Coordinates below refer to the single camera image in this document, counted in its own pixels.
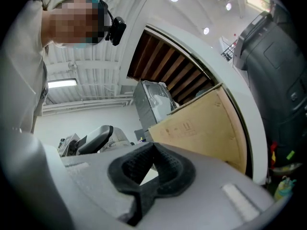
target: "cardboard box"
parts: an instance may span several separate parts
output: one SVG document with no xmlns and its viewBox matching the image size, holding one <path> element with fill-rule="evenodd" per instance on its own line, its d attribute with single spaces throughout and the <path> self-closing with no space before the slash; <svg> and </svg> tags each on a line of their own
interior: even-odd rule
<svg viewBox="0 0 307 230">
<path fill-rule="evenodd" d="M 149 132 L 155 142 L 219 158 L 245 173 L 245 134 L 222 84 L 177 108 Z"/>
</svg>

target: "rectangular light fixture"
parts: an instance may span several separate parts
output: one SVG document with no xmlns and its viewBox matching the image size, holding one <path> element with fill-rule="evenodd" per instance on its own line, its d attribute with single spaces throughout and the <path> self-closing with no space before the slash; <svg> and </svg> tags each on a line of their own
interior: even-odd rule
<svg viewBox="0 0 307 230">
<path fill-rule="evenodd" d="M 61 80 L 48 81 L 49 89 L 57 87 L 76 86 L 76 85 L 77 85 L 76 79 L 61 79 Z"/>
</svg>

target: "green tag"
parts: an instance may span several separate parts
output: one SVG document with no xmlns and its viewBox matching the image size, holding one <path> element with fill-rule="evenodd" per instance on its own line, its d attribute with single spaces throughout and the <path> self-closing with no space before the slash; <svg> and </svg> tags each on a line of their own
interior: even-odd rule
<svg viewBox="0 0 307 230">
<path fill-rule="evenodd" d="M 290 160 L 290 159 L 293 157 L 294 154 L 295 154 L 295 151 L 291 151 L 291 152 L 288 154 L 287 159 Z"/>
</svg>

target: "neck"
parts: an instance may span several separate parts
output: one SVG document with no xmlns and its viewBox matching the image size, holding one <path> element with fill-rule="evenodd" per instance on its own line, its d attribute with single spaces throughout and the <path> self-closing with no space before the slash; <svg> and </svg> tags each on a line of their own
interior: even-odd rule
<svg viewBox="0 0 307 230">
<path fill-rule="evenodd" d="M 40 32 L 40 37 L 42 41 L 43 48 L 46 47 L 48 44 L 52 43 L 51 39 L 51 29 L 50 29 L 50 12 L 43 11 L 42 13 L 42 27 Z"/>
</svg>

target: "ceiling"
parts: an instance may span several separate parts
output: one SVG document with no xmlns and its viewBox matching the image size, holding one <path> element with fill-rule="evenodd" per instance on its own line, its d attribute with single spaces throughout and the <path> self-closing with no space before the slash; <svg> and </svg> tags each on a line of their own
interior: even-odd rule
<svg viewBox="0 0 307 230">
<path fill-rule="evenodd" d="M 136 47 L 128 76 L 164 82 L 175 102 L 184 104 L 202 89 L 214 85 L 197 66 L 174 47 L 144 31 Z"/>
<path fill-rule="evenodd" d="M 59 1 L 61 0 L 51 0 L 49 7 L 52 8 Z M 130 68 L 130 66 L 135 67 L 137 56 L 134 54 L 139 53 L 139 50 L 136 52 L 135 50 L 137 47 L 142 47 L 140 44 L 144 40 L 146 41 L 144 38 L 147 36 L 143 31 L 151 19 L 164 20 L 176 25 L 197 35 L 209 45 L 218 47 L 219 38 L 222 35 L 227 35 L 230 41 L 233 40 L 231 37 L 233 33 L 239 35 L 259 13 L 259 11 L 251 10 L 246 6 L 245 0 L 104 1 L 109 5 L 112 14 L 121 16 L 127 24 L 121 43 L 118 46 L 112 46 L 110 42 L 102 41 L 86 49 L 57 48 L 53 44 L 49 45 L 49 53 L 44 55 L 48 80 L 75 78 L 77 86 L 50 89 L 44 105 L 44 115 L 84 108 L 132 104 L 132 94 L 137 81 L 130 79 L 129 76 L 138 79 L 143 78 L 145 74 L 145 78 L 161 81 L 163 78 L 150 78 L 150 73 L 154 70 L 158 59 L 153 59 L 151 66 L 147 69 L 148 62 L 144 59 L 138 64 L 136 72 L 131 72 L 132 68 Z M 226 11 L 225 3 L 229 1 L 233 8 L 231 11 Z M 210 28 L 208 35 L 203 34 L 204 27 Z M 167 44 L 160 43 L 156 38 L 151 40 L 154 43 L 150 43 L 149 46 L 153 53 L 157 46 L 161 47 L 161 50 L 156 50 L 157 57 L 169 50 Z M 179 59 L 178 54 L 178 52 L 174 52 L 172 57 L 175 59 L 175 56 L 178 56 L 177 59 Z M 182 60 L 174 72 L 179 72 L 180 69 L 184 70 L 187 65 L 187 60 Z M 163 69 L 166 70 L 172 66 L 171 63 L 165 64 Z M 200 76 L 195 78 L 189 86 L 193 87 L 193 83 L 199 84 L 199 78 Z M 166 82 L 169 84 L 173 80 L 173 76 L 170 76 Z M 206 80 L 202 80 L 204 82 L 181 99 L 182 96 L 180 98 L 179 96 L 187 90 L 187 88 L 183 88 L 180 94 L 175 96 L 175 100 L 180 99 L 180 103 L 185 102 L 192 94 L 195 94 L 196 90 L 204 87 Z M 181 84 L 182 82 L 175 84 L 171 92 L 174 92 Z"/>
</svg>

